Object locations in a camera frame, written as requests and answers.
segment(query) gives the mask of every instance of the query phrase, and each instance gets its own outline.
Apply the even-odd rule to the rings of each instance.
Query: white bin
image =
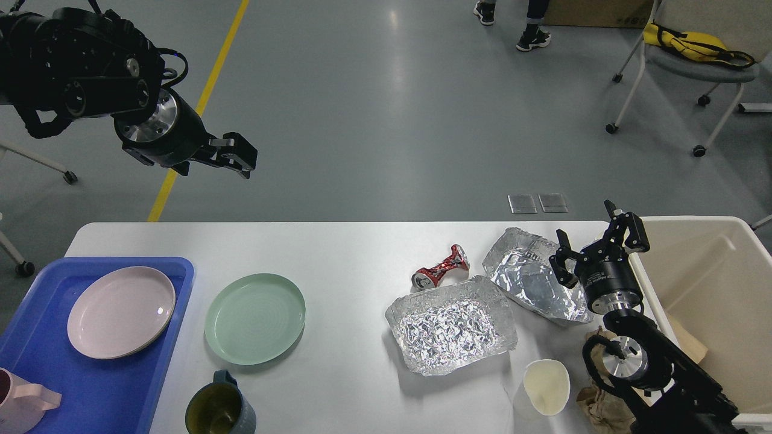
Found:
[[[676,341],[667,312],[708,347],[699,365],[740,409],[735,426],[772,432],[772,257],[734,217],[643,222],[652,248],[631,264],[663,332]]]

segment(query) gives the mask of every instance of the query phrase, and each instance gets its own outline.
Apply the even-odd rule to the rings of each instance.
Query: green plate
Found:
[[[226,361],[258,364],[291,347],[306,323],[306,301],[276,274],[252,274],[220,292],[206,314],[209,347]]]

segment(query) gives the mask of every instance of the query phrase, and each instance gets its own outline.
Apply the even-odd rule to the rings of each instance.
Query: yellow floor line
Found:
[[[201,92],[201,97],[198,98],[198,104],[196,104],[195,107],[195,112],[198,113],[199,116],[204,115],[206,103],[209,102],[209,97],[212,95],[212,90],[215,88],[217,77],[220,76],[220,70],[222,70],[222,65],[225,63],[225,58],[228,57],[228,51],[231,49],[231,44],[233,44],[233,39],[236,36],[236,32],[239,30],[239,25],[241,24],[242,18],[244,18],[244,12],[246,12],[246,6],[248,4],[249,0],[242,0],[241,5],[239,6],[239,10],[236,12],[236,17],[233,19],[231,28],[228,31],[228,35],[225,37],[225,41],[222,43],[222,48],[220,49],[220,53],[217,55],[215,65],[212,67],[212,71],[209,73],[209,79],[206,81],[204,91]],[[161,190],[158,192],[158,196],[155,198],[155,203],[153,204],[153,208],[150,211],[150,215],[147,216],[147,220],[149,222],[157,222],[158,219],[161,218],[161,213],[164,211],[166,201],[169,199],[169,193],[171,193],[171,188],[174,187],[174,181],[177,180],[177,176],[177,172],[171,169],[167,171],[166,178],[164,179],[164,183],[161,185]]]

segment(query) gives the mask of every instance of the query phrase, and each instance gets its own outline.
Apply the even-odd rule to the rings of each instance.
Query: gray floor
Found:
[[[54,3],[41,2],[50,14]],[[195,106],[239,1],[100,2],[193,65],[176,89]],[[640,215],[772,212],[772,116],[734,114],[707,156],[733,88],[707,90],[651,69],[620,131],[637,70],[610,81],[638,30],[550,28],[553,45],[519,53],[526,2],[500,2],[486,28],[470,0],[250,3],[205,115],[260,151],[249,181],[202,165],[180,177],[162,221],[604,219],[611,198]],[[772,100],[772,61],[747,101]],[[2,140],[61,161],[80,177],[8,155],[0,229],[38,268],[88,222],[144,221],[164,178],[125,155],[110,120],[82,120],[35,141],[11,107]],[[510,193],[563,193],[566,214],[512,215]],[[772,246],[772,225],[759,237]],[[0,327],[31,280],[0,256]]]

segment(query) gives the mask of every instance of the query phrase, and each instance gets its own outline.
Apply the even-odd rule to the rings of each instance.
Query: white table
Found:
[[[552,240],[561,228],[580,248],[607,223],[92,223],[66,255],[183,256],[195,267],[153,433],[185,432],[189,399],[215,370],[227,368],[257,411],[259,434],[593,434],[574,400],[589,384],[581,345],[594,325],[562,328],[523,309],[514,351],[450,375],[422,377],[406,368],[384,318],[394,299],[411,292],[412,273],[445,258],[453,243],[467,253],[469,275],[484,274],[483,257],[510,226]],[[242,367],[208,348],[205,315],[222,288],[254,273],[276,273],[300,288],[306,328],[288,354]],[[443,283],[464,278],[456,273]],[[566,365],[571,398],[561,414],[528,422],[511,402],[523,369],[540,358]]]

